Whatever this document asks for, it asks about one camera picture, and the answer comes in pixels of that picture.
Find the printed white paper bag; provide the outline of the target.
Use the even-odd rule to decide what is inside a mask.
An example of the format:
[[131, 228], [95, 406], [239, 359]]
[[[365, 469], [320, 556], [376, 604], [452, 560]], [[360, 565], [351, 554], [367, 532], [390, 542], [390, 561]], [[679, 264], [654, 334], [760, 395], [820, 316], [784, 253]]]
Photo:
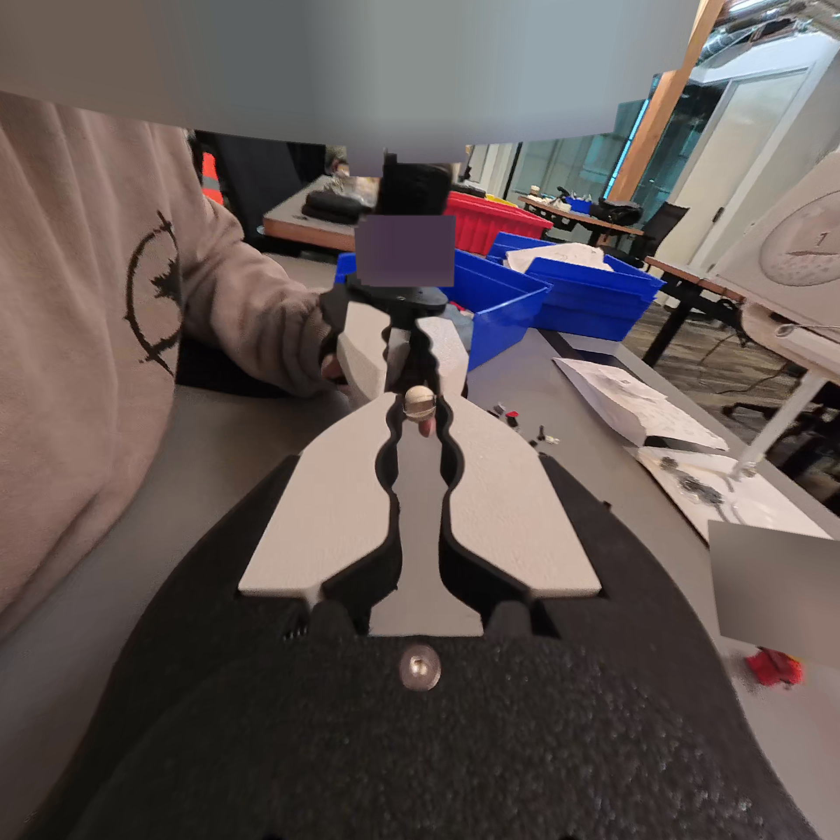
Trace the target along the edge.
[[664, 394], [614, 366], [554, 358], [553, 363], [613, 431], [635, 447], [649, 438], [727, 452], [728, 443]]

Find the white booklet stand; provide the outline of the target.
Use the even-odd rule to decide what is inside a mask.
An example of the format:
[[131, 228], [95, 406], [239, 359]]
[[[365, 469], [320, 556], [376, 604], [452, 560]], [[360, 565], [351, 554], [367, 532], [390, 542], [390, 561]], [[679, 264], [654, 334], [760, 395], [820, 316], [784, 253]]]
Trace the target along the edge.
[[822, 324], [780, 322], [774, 313], [755, 302], [742, 308], [742, 326], [748, 336], [804, 370], [800, 384], [751, 442], [728, 474], [739, 482], [757, 464], [825, 384], [839, 384], [839, 328]]

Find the instruction booklet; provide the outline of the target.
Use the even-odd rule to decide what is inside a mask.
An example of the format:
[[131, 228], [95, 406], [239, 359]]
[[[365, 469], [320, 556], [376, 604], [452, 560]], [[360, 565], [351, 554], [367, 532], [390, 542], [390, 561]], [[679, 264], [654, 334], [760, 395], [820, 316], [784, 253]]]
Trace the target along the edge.
[[798, 323], [839, 324], [839, 153], [751, 225], [709, 279]]

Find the wooden background desk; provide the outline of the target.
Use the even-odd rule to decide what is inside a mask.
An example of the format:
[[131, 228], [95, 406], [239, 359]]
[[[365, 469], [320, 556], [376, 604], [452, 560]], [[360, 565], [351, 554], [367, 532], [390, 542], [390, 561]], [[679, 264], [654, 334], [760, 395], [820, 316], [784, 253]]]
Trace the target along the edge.
[[587, 243], [590, 246], [597, 246], [613, 238], [645, 238], [645, 233], [640, 228], [608, 223], [591, 215], [562, 209], [534, 196], [518, 196], [518, 201], [527, 212], [550, 221], [553, 228], [569, 233], [576, 227], [582, 227], [589, 234]]

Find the black cloth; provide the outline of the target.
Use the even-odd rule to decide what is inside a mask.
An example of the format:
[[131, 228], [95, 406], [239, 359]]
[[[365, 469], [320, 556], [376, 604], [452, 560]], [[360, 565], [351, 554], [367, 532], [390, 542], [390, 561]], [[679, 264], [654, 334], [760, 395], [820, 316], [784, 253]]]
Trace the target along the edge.
[[181, 340], [175, 369], [179, 386], [262, 400], [286, 399], [290, 395], [279, 387], [245, 373], [225, 352], [189, 337]]

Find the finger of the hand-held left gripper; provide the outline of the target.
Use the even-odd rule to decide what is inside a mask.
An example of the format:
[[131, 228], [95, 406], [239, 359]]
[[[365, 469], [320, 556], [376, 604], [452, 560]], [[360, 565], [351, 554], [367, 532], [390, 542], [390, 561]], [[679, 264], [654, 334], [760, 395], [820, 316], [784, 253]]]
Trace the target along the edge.
[[455, 325], [442, 317], [418, 318], [410, 338], [410, 387], [436, 396], [466, 396], [469, 354]]
[[385, 393], [391, 326], [391, 317], [385, 311], [359, 301], [348, 302], [337, 356], [353, 407], [362, 407]]

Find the black zip case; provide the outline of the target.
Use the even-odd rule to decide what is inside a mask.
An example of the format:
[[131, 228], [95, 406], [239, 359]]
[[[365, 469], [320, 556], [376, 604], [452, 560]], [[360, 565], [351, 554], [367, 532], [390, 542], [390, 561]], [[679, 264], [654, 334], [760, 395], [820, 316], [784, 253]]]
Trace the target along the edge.
[[371, 209], [355, 198], [327, 189], [311, 191], [301, 206], [303, 216], [321, 222], [356, 225]]

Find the black office chair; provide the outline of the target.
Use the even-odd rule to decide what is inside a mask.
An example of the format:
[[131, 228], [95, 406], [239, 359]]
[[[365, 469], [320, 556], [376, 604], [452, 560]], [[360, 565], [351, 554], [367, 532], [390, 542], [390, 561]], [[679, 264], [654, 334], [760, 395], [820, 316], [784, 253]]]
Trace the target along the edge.
[[640, 229], [640, 234], [632, 236], [627, 251], [610, 245], [599, 245], [606, 256], [618, 259], [634, 268], [646, 270], [646, 258], [655, 256], [658, 248], [688, 214], [689, 208], [672, 203], [663, 203]]
[[200, 130], [188, 141], [204, 195], [235, 215], [245, 242], [262, 253], [299, 257], [302, 245], [264, 233], [264, 215], [324, 173], [326, 146]]

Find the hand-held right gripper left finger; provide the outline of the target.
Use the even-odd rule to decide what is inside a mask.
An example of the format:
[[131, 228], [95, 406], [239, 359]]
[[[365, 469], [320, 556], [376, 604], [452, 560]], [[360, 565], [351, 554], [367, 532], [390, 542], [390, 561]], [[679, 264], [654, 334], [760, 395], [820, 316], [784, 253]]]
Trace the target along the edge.
[[298, 457], [238, 582], [242, 596], [335, 602], [362, 635], [403, 571], [397, 445], [403, 400], [376, 397]]

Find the person's left forearm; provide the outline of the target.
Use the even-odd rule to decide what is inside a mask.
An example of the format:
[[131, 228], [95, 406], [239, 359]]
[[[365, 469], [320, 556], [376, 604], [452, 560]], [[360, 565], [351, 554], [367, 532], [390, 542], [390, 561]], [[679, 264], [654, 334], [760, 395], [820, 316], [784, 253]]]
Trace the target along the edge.
[[183, 328], [251, 377], [296, 397], [334, 390], [319, 296], [244, 241], [235, 216], [202, 192], [178, 217]]

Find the grey side table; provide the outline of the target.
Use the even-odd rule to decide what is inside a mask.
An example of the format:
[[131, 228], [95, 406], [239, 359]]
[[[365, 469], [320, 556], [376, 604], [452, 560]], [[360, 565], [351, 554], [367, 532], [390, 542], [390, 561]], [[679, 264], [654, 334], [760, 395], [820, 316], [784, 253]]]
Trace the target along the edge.
[[262, 224], [265, 235], [340, 253], [354, 252], [354, 227], [352, 225], [323, 221], [308, 217], [302, 212], [308, 194], [320, 190], [331, 180], [331, 176], [321, 175], [293, 196], [267, 211]]

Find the red toy minifigure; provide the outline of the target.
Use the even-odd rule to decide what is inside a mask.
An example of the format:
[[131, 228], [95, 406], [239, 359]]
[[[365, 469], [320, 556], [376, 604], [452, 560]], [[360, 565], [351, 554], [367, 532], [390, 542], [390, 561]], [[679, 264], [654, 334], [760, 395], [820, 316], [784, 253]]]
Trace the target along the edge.
[[804, 679], [801, 660], [767, 647], [759, 647], [757, 652], [744, 659], [757, 682], [766, 687], [798, 686]]

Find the white paper sheets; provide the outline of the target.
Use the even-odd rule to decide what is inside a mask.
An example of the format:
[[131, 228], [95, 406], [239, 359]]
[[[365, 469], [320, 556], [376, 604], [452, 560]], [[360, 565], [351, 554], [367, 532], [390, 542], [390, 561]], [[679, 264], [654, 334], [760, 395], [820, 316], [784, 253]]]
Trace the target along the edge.
[[502, 259], [502, 264], [523, 274], [530, 268], [535, 259], [547, 259], [587, 269], [614, 271], [614, 268], [606, 262], [605, 255], [600, 248], [578, 243], [511, 249]]

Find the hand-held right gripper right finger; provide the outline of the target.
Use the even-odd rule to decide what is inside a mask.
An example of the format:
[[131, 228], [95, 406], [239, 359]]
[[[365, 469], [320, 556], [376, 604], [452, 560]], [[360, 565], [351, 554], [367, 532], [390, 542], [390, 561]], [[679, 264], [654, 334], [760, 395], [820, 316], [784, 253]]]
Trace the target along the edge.
[[541, 454], [466, 398], [437, 402], [446, 485], [438, 569], [448, 592], [486, 627], [498, 606], [590, 599], [595, 572]]

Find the wooden column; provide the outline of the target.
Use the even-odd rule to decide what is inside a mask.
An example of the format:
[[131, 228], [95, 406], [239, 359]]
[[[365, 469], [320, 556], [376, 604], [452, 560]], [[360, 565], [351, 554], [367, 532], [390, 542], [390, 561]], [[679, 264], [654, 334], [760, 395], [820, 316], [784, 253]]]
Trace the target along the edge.
[[662, 74], [659, 79], [656, 90], [640, 114], [640, 122], [617, 166], [615, 179], [606, 197], [616, 201], [633, 199], [724, 4], [724, 1], [699, 3], [682, 64], [676, 70]]

